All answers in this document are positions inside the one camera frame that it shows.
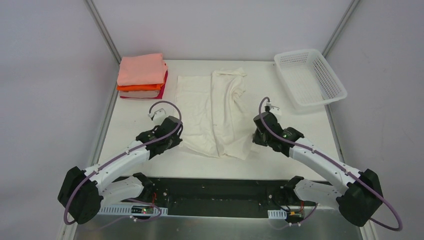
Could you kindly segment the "white t shirt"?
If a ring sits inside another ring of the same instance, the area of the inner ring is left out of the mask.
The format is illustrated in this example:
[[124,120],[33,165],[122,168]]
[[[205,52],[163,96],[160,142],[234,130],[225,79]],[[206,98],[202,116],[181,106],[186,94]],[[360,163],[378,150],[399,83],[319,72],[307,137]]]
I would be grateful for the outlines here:
[[255,132],[243,68],[208,76],[178,76],[175,104],[182,114],[182,145],[212,158],[245,160]]

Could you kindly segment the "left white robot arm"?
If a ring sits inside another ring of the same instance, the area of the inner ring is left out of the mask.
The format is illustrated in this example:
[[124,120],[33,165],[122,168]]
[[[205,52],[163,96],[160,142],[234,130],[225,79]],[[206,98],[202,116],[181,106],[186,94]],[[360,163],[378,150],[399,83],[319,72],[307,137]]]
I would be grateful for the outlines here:
[[57,196],[65,208],[64,215],[82,225],[102,208],[118,202],[136,198],[153,201],[154,184],[146,175],[137,172],[124,177],[123,174],[178,146],[182,131],[182,121],[167,116],[161,124],[141,132],[122,153],[103,165],[85,169],[75,166],[68,170]]

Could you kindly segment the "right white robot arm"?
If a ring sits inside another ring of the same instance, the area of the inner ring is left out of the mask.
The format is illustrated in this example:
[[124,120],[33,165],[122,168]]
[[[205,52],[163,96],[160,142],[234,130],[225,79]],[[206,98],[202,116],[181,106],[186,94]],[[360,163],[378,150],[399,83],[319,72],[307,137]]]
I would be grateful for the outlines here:
[[382,205],[382,200],[375,196],[375,193],[382,194],[382,188],[374,171],[360,171],[344,163],[328,161],[301,132],[293,127],[282,128],[269,111],[255,116],[253,122],[255,144],[270,147],[304,164],[328,182],[317,183],[294,176],[281,190],[289,203],[304,201],[331,207],[357,227],[363,227]]

